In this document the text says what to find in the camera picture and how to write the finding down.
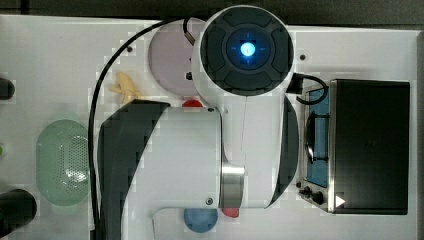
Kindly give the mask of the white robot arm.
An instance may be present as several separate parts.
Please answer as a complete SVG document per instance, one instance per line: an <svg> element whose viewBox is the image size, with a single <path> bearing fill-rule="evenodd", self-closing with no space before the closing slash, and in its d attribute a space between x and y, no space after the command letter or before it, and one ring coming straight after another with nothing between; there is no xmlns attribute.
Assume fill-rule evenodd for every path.
<svg viewBox="0 0 424 240"><path fill-rule="evenodd" d="M285 24L267 10L209 18L191 57L203 107L133 100L103 122L96 240L154 240L154 215L167 208L270 207L298 164L293 58Z"/></svg>

